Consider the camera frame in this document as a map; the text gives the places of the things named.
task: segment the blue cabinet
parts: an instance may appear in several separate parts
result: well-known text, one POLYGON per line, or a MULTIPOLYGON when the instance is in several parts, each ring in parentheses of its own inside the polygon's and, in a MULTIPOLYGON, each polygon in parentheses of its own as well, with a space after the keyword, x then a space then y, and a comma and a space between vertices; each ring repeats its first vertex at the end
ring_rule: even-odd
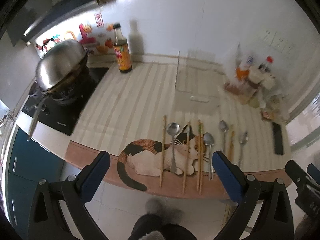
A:
POLYGON ((18 128, 9 160, 7 187, 11 223, 23 240, 28 239, 29 213, 38 181, 43 178, 59 181, 64 164, 61 158, 27 138, 18 128))

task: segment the calico cat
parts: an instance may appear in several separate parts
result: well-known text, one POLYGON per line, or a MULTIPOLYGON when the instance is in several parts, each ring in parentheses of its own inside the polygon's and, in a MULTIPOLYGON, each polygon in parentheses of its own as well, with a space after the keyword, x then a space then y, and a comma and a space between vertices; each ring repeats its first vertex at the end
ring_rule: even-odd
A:
MULTIPOLYGON (((198 140, 190 127, 190 146, 187 174, 191 175, 195 169, 192 166, 194 160, 198 159, 198 140)), ((177 165, 176 174, 184 172, 184 166, 187 156, 187 125, 174 140, 174 155, 177 165)), ((146 191, 146 185, 130 178, 125 170, 125 163, 133 168, 137 174, 158 177, 161 173, 161 147, 162 143, 151 139, 140 139, 131 142, 120 153, 118 157, 117 170, 120 179, 124 184, 134 189, 146 191)), ((172 157, 172 144, 165 144, 164 170, 170 170, 172 157)))

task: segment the yellow label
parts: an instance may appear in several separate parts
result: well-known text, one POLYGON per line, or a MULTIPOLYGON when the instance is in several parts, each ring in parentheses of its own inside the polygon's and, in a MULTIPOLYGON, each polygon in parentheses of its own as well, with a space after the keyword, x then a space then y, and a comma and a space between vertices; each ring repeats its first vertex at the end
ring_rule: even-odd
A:
POLYGON ((128 44, 123 46, 113 46, 120 70, 128 70, 131 67, 128 44))

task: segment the metal screw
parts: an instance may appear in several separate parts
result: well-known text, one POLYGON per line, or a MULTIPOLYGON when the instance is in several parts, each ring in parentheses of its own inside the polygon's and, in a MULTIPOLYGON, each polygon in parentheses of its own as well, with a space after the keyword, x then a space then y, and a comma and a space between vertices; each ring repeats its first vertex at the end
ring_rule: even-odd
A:
POLYGON ((73 175, 73 174, 69 175, 67 178, 68 181, 74 181, 75 179, 76 179, 76 175, 73 175))
POLYGON ((39 180, 39 184, 40 184, 40 185, 43 185, 45 182, 46 182, 46 180, 45 180, 45 179, 41 179, 41 180, 39 180))
POLYGON ((247 179, 250 181, 254 181, 255 177, 251 174, 247 175, 247 179))
POLYGON ((278 182, 279 184, 283 184, 284 181, 283 181, 283 179, 278 178, 278 179, 277 179, 277 182, 278 182))

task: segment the metal spoon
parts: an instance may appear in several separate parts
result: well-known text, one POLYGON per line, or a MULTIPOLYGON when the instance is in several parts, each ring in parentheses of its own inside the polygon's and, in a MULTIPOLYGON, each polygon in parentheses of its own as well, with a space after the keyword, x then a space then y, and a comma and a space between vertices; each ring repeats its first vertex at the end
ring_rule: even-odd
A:
POLYGON ((180 132, 180 126, 176 122, 171 122, 167 125, 167 133, 172 136, 172 157, 170 172, 175 173, 177 171, 176 159, 174 158, 174 137, 180 132))
POLYGON ((212 167, 212 152, 211 147, 214 145, 214 139, 211 133, 204 133, 203 142, 206 146, 209 146, 209 180, 213 179, 213 167, 212 167))
POLYGON ((229 131, 229 126, 226 121, 219 122, 220 131, 223 132, 223 153, 226 154, 226 133, 229 131))
POLYGON ((245 131, 244 133, 240 134, 239 136, 239 143, 240 143, 240 158, 239 158, 239 165, 238 167, 241 167, 242 164, 242 159, 243 159, 243 147, 245 146, 245 144, 247 143, 247 141, 249 140, 249 136, 248 136, 248 132, 245 131))

